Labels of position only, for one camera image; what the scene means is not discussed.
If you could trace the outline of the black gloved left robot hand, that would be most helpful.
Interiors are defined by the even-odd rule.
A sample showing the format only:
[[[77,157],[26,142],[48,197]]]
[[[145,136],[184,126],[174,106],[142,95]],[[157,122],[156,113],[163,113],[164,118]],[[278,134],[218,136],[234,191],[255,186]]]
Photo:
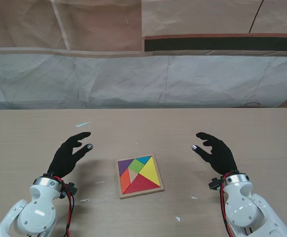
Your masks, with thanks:
[[[56,151],[54,158],[48,168],[47,174],[51,177],[63,178],[73,171],[76,163],[93,149],[92,144],[86,144],[77,152],[73,153],[74,148],[82,146],[80,140],[87,138],[91,132],[82,132],[68,138]]]

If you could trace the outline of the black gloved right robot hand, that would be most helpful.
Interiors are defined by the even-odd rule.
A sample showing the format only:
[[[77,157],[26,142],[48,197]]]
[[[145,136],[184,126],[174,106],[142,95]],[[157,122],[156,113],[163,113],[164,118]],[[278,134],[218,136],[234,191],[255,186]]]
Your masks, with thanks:
[[[220,175],[225,175],[228,172],[238,170],[231,150],[222,140],[205,132],[197,133],[196,137],[204,141],[204,146],[212,148],[211,153],[207,153],[196,145],[192,146],[192,150],[209,163],[214,171]]]

